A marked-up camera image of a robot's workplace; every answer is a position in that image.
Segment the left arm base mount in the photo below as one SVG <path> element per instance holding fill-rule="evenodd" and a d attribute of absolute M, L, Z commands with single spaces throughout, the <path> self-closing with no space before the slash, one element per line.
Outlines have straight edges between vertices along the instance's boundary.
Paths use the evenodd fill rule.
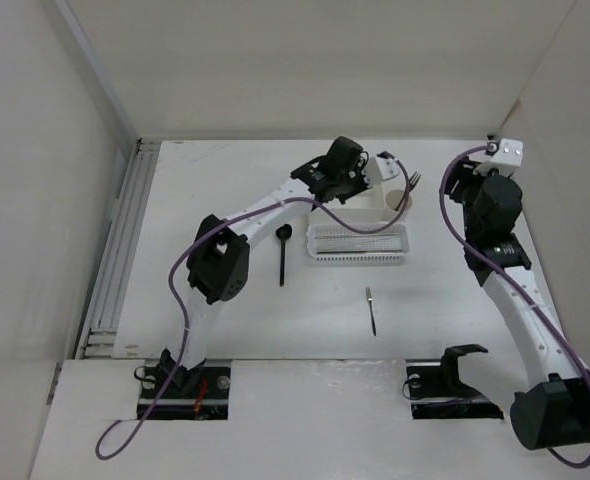
<path fill-rule="evenodd" d="M 140 383 L 136 414 L 146 420 L 220 421 L 229 414 L 232 362 L 205 360 L 191 370 L 180 367 L 161 394 L 167 374 L 175 366 L 164 352 L 158 363 L 145 363 L 134 370 Z"/>

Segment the brown wooden fork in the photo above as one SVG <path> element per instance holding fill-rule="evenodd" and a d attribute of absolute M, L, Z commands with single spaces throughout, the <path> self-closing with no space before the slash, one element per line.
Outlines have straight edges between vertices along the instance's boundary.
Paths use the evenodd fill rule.
<path fill-rule="evenodd" d="M 405 211 L 411 203 L 411 192 L 417 187 L 422 175 L 419 172 L 414 172 L 409 179 L 407 188 L 402 191 L 401 196 L 397 204 L 395 205 L 395 211 Z"/>

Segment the small metal fork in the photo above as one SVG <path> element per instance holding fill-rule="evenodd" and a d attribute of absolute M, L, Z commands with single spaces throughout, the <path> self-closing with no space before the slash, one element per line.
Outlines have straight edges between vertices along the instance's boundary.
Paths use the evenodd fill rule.
<path fill-rule="evenodd" d="M 367 301 L 368 308 L 369 308 L 372 334 L 374 337 L 376 337 L 377 336 L 377 326 L 376 326 L 376 320 L 375 320 L 375 315 L 374 315 L 374 299 L 373 299 L 373 295 L 372 295 L 372 291 L 371 291 L 370 286 L 365 287 L 365 295 L 366 295 L 366 301 Z"/>

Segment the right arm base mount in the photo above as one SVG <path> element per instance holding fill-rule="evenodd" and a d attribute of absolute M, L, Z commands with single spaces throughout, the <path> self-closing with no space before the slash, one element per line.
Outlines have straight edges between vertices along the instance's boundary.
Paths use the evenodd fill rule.
<path fill-rule="evenodd" d="M 479 344 L 464 344 L 446 348 L 439 359 L 407 360 L 401 393 L 410 402 L 412 419 L 503 420 L 503 410 L 459 375 L 460 358 L 487 352 Z"/>

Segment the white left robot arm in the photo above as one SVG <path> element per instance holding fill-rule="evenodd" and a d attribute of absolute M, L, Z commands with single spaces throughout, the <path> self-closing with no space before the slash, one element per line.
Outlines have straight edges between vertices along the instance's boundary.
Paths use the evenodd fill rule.
<path fill-rule="evenodd" d="M 381 182 L 378 160 L 356 141 L 339 136 L 327 152 L 293 170 L 268 196 L 238 213 L 206 216 L 193 243 L 172 265 L 168 286 L 182 316 L 179 343 L 159 358 L 164 385 L 176 396 L 198 387 L 210 330 L 223 304 L 246 286 L 251 252 L 275 230 L 318 208 L 342 203 Z"/>

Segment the black spoon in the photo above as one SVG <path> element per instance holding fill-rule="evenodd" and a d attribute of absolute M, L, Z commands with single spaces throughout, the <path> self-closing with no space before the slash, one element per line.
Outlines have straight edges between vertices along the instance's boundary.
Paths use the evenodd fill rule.
<path fill-rule="evenodd" d="M 275 231 L 275 236 L 280 244 L 280 263 L 279 263 L 279 286 L 285 285 L 285 266 L 286 266 L 286 244 L 292 236 L 292 226 L 284 224 Z"/>

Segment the metal chopstick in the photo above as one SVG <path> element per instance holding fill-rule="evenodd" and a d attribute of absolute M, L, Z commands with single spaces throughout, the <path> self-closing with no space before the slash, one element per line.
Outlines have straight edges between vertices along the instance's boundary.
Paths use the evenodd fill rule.
<path fill-rule="evenodd" d="M 375 234 L 355 234 L 355 235 L 345 235 L 343 238 L 346 239 L 355 239 L 358 241 L 367 241 L 368 239 L 377 239 L 377 238 L 399 238 L 402 234 L 398 232 L 380 232 Z"/>

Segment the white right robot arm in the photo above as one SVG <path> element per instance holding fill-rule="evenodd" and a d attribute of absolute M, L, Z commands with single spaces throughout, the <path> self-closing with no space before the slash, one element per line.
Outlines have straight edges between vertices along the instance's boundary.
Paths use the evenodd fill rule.
<path fill-rule="evenodd" d="M 470 366 L 454 359 L 438 369 L 440 386 L 462 393 L 477 389 L 507 411 L 519 443 L 548 450 L 590 445 L 590 369 L 569 344 L 545 306 L 532 263 L 513 230 L 522 212 L 523 192 L 498 162 L 471 160 L 466 151 L 446 168 L 439 206 L 461 205 L 464 230 L 447 229 L 462 246 L 468 268 L 492 300 L 520 354 L 525 374 L 514 379 L 494 365 Z M 590 464 L 590 453 L 574 468 Z"/>

